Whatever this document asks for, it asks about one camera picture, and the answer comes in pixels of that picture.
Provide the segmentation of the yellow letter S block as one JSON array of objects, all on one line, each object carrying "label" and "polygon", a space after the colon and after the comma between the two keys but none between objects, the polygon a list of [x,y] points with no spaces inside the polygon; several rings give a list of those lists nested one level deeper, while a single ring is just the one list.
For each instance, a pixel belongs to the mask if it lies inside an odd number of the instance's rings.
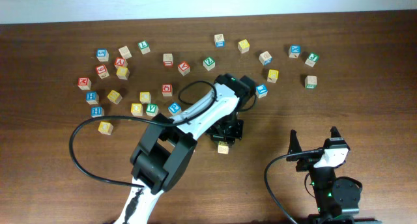
[{"label": "yellow letter S block", "polygon": [[111,90],[110,93],[107,95],[107,98],[110,102],[114,104],[119,104],[122,100],[121,94],[115,90]]},{"label": "yellow letter S block", "polygon": [[219,154],[228,154],[229,153],[229,145],[227,142],[220,141],[218,143],[218,153]]}]

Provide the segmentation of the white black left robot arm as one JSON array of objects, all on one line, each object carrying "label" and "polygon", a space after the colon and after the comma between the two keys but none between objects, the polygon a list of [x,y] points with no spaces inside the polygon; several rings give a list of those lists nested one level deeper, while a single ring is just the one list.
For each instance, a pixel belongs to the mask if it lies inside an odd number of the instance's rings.
[{"label": "white black left robot arm", "polygon": [[244,122],[237,116],[254,95],[254,80],[224,74],[215,79],[214,90],[182,113],[169,118],[157,114],[157,124],[146,128],[130,157],[134,187],[116,222],[148,221],[161,194],[184,174],[203,134],[227,146],[242,139]]}]

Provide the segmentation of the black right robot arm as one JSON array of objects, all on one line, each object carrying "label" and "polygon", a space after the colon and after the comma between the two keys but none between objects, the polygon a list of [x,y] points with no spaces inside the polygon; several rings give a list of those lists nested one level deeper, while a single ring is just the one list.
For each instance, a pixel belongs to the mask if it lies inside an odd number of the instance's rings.
[{"label": "black right robot arm", "polygon": [[347,177],[337,177],[335,170],[346,162],[350,147],[333,126],[330,137],[316,150],[303,151],[296,136],[290,132],[287,161],[296,161],[296,171],[307,171],[311,178],[318,213],[310,214],[307,223],[311,224],[365,224],[380,223],[376,219],[355,219],[359,213],[359,201],[363,185]]}]

